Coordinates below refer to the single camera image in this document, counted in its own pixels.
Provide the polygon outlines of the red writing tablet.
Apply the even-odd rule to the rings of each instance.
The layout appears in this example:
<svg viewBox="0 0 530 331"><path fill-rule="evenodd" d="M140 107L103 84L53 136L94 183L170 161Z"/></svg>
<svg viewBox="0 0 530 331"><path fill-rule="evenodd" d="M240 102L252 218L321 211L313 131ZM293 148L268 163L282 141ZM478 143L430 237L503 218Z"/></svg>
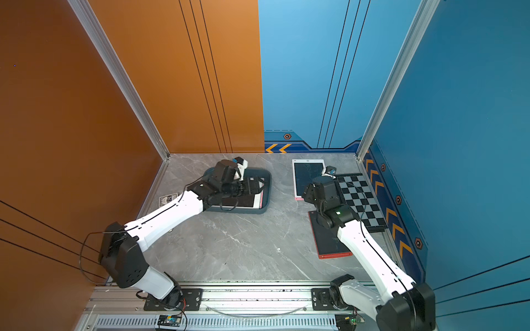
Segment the red writing tablet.
<svg viewBox="0 0 530 331"><path fill-rule="evenodd" d="M308 213L319 259L351 257L353 253L330 230L317 222L317 212Z"/></svg>

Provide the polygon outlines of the pink writing tablet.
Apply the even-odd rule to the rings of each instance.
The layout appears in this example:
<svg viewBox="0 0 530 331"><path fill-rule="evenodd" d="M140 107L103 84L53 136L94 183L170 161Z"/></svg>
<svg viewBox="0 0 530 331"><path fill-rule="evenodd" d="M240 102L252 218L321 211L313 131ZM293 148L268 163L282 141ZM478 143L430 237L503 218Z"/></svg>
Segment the pink writing tablet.
<svg viewBox="0 0 530 331"><path fill-rule="evenodd" d="M323 159L292 160L293 187L296 201L302 201L302 193L312 181L322 174L326 165Z"/></svg>
<svg viewBox="0 0 530 331"><path fill-rule="evenodd" d="M247 195L236 198L217 198L215 194L207 199L208 205L219 207L222 211L232 211L237 208L258 209L262 207L262 200L265 189L265 179L261 177L250 177L246 179L256 179L259 181L259 194Z"/></svg>

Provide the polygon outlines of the teal storage box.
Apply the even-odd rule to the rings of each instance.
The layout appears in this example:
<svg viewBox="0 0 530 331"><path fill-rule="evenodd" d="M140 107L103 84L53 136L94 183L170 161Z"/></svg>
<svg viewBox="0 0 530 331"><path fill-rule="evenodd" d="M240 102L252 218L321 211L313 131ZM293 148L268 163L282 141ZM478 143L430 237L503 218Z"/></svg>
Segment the teal storage box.
<svg viewBox="0 0 530 331"><path fill-rule="evenodd" d="M261 192L246 194L239 197L223 198L222 205L212 205L207 212L221 212L230 214L261 215L267 211L271 196L271 173L262 168L249 168L244 173L244 179L258 181Z"/></svg>

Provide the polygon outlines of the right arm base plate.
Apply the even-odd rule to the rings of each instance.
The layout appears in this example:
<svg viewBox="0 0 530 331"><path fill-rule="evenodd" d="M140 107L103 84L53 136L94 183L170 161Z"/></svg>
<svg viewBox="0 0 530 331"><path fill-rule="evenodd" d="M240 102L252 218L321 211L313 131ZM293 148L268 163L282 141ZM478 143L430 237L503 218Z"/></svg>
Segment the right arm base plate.
<svg viewBox="0 0 530 331"><path fill-rule="evenodd" d="M354 311L353 306L346 305L342 300L338 290L335 288L312 288L311 298L313 310L325 311Z"/></svg>

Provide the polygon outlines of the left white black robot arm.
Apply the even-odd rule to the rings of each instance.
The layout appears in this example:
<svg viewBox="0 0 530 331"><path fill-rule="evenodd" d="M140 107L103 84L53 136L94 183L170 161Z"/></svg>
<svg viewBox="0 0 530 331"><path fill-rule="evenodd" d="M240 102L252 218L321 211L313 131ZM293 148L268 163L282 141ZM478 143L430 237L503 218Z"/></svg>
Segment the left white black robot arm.
<svg viewBox="0 0 530 331"><path fill-rule="evenodd" d="M180 196L154 212L124 225L110 224L104 231L99 263L120 288L147 293L166 310L181 310L181 286L166 273L150 266L144 258L158 239L186 220L225 199L261 196L266 182L247 175L247 160L223 159L208 174L184 186Z"/></svg>

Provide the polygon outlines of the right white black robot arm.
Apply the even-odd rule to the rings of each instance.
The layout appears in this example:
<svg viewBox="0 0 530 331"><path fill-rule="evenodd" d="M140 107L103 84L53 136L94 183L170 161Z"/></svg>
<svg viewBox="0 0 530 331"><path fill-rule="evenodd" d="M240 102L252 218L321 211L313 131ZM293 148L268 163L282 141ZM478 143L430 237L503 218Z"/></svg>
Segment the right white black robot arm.
<svg viewBox="0 0 530 331"><path fill-rule="evenodd" d="M340 185L328 175L310 183L302 198L316 207L316 220L344 244L375 285L372 290L350 275L331 284L331 300L353 306L374 320L379 330L436 330L435 294L403 271L373 239L352 207L340 200Z"/></svg>

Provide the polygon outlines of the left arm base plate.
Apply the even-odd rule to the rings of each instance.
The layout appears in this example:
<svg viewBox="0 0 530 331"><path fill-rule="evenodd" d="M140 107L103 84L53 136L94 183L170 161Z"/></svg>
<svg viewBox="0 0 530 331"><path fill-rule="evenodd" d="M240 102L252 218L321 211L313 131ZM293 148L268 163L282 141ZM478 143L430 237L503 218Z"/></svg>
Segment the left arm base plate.
<svg viewBox="0 0 530 331"><path fill-rule="evenodd" d="M181 290L172 291L164 299L156 299L152 295L148 295L145 304L145 311L181 311L196 312L200 310L203 296L203 289L201 288L185 288Z"/></svg>

